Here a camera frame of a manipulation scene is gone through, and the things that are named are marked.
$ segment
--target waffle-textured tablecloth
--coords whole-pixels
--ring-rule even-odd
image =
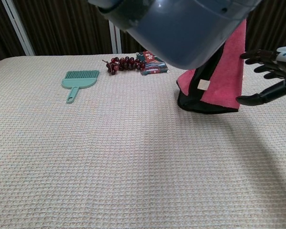
[[[0,228],[286,228],[286,96],[190,113],[184,70],[109,76],[112,57],[0,62]],[[255,67],[243,94],[278,82]],[[100,71],[73,104],[69,70]]]

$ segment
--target white label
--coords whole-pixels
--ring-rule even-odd
[[[200,80],[197,88],[206,91],[209,88],[210,82],[208,80]]]

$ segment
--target brush bristles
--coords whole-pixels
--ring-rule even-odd
[[[67,72],[65,79],[83,79],[83,78],[97,78],[99,71],[70,71]]]

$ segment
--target brown curtain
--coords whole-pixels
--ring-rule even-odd
[[[21,55],[23,48],[0,0],[0,60]]]
[[[129,34],[121,33],[123,53],[144,48]],[[286,46],[286,0],[264,0],[249,14],[246,49],[275,50]]]
[[[14,0],[36,55],[112,53],[108,21],[87,0]]]

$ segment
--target pink towel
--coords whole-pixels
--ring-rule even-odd
[[[235,98],[242,92],[244,60],[239,56],[245,52],[245,31],[246,21],[241,23],[226,41],[221,59],[200,101],[222,107],[239,108]],[[177,80],[180,90],[186,96],[189,95],[189,86],[194,73],[195,69],[188,70]]]

